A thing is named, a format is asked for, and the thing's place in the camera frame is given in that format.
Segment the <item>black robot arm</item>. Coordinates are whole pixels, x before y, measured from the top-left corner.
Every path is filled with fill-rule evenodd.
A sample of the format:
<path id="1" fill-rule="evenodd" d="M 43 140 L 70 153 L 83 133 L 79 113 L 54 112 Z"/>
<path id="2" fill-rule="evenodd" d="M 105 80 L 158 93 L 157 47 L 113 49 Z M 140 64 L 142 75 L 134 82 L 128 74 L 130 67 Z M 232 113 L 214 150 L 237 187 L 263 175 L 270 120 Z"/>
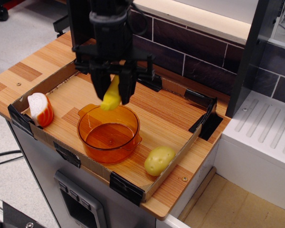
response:
<path id="1" fill-rule="evenodd" d="M 127 104 L 137 79 L 153 79 L 154 55 L 133 45 L 132 0 L 68 0 L 67 10 L 76 54 L 75 66 L 90 74 L 97 96 L 104 98 L 110 75 L 119 76 L 119 94 Z"/>

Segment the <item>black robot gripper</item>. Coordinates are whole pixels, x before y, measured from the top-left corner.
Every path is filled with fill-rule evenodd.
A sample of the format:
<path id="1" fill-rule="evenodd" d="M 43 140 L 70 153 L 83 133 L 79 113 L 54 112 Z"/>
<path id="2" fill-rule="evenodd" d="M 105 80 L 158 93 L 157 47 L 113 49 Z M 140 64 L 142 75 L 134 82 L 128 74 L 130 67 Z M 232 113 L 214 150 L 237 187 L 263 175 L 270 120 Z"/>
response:
<path id="1" fill-rule="evenodd" d="M 154 56 L 133 46 L 133 34 L 126 22 L 113 26 L 74 23 L 72 44 L 76 69 L 90 74 L 101 100 L 111 84 L 111 74 L 119 75 L 123 105 L 130 102 L 137 79 L 154 79 Z"/>

